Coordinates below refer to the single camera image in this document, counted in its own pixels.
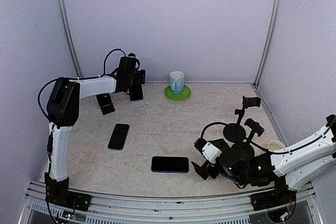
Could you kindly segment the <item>black folding phone stand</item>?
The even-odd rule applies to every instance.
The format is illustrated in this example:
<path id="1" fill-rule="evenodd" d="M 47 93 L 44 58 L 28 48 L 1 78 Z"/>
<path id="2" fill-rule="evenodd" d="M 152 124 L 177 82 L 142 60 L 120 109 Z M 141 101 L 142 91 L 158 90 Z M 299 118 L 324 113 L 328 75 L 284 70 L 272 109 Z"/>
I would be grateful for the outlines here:
<path id="1" fill-rule="evenodd" d="M 101 106 L 100 109 L 103 115 L 107 115 L 115 111 L 113 103 Z"/>

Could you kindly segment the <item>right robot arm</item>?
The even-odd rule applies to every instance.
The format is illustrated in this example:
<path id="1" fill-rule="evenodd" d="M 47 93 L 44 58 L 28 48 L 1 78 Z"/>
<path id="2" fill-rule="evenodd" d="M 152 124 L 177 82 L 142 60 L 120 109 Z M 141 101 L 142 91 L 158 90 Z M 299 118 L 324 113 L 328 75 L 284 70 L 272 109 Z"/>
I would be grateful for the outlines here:
<path id="1" fill-rule="evenodd" d="M 194 169 L 203 179 L 222 175 L 240 189 L 274 182 L 276 188 L 269 192 L 268 199 L 273 205 L 279 205 L 288 198 L 289 191 L 298 191 L 335 165 L 335 115 L 326 120 L 325 126 L 304 140 L 280 150 L 264 149 L 263 154 L 256 156 L 252 138 L 261 136 L 264 129 L 253 119 L 247 119 L 245 125 L 251 129 L 249 137 L 232 146 L 227 138 L 207 141 L 199 137 L 194 146 L 205 162 L 202 166 L 194 163 Z"/>

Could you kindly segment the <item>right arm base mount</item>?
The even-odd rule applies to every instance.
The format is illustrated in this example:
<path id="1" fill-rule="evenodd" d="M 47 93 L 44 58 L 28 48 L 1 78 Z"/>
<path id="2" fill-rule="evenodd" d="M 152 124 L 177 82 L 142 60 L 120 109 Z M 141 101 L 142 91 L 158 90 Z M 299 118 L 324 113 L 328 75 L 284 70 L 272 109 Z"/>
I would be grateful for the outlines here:
<path id="1" fill-rule="evenodd" d="M 284 176 L 274 181 L 271 191 L 251 195 L 251 203 L 254 211 L 278 207 L 296 201 L 296 192 L 289 190 Z"/>

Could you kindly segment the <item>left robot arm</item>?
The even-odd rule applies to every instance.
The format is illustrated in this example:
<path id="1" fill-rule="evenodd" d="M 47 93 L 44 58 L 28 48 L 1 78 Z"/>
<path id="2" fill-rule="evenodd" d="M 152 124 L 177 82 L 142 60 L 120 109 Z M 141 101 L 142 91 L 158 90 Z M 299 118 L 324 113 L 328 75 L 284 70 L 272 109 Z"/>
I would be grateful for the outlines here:
<path id="1" fill-rule="evenodd" d="M 118 67 L 111 73 L 90 78 L 60 77 L 55 84 L 47 109 L 42 113 L 49 122 L 47 153 L 50 156 L 49 178 L 56 182 L 68 179 L 67 151 L 72 127 L 79 117 L 80 100 L 96 97 L 102 114 L 114 111 L 110 95 L 125 93 L 131 106 L 144 106 L 142 86 L 145 84 L 145 70 L 134 53 L 123 55 Z"/>

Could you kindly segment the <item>teal phone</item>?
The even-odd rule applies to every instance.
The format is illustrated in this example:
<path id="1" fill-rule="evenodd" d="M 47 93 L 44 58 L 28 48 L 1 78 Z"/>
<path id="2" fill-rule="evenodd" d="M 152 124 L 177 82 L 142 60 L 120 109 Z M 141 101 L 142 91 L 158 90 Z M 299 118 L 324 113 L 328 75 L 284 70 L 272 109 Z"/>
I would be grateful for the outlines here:
<path id="1" fill-rule="evenodd" d="M 129 128 L 130 126 L 128 124 L 116 124 L 108 143 L 108 149 L 117 151 L 123 150 Z"/>

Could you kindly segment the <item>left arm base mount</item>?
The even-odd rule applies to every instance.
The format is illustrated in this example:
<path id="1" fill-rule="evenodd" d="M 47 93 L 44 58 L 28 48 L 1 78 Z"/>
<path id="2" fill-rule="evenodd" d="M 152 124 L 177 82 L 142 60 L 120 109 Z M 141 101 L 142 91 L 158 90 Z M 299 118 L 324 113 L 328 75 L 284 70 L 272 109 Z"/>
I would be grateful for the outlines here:
<path id="1" fill-rule="evenodd" d="M 46 198 L 48 203 L 87 212 L 92 196 L 69 190 L 69 178 L 62 181 L 52 179 L 45 173 Z"/>

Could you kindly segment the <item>black phone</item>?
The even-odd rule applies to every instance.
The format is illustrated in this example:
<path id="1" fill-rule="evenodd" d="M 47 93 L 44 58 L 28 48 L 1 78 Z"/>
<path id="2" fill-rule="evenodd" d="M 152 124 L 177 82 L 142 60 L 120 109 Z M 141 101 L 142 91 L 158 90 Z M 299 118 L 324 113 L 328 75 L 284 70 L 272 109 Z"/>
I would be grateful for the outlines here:
<path id="1" fill-rule="evenodd" d="M 129 87 L 129 96 L 131 102 L 143 100 L 142 85 L 134 84 Z"/>
<path id="2" fill-rule="evenodd" d="M 112 104 L 112 100 L 110 94 L 104 93 L 96 95 L 99 107 L 110 106 Z"/>

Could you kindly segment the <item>white folding phone stand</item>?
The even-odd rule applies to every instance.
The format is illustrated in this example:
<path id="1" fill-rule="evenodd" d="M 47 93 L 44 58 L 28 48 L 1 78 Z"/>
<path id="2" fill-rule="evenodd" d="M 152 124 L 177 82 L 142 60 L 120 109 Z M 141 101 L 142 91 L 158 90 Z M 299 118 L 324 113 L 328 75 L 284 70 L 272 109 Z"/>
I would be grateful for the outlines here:
<path id="1" fill-rule="evenodd" d="M 140 108 L 144 106 L 144 100 L 135 100 L 135 101 L 131 101 L 131 106 L 133 108 Z"/>

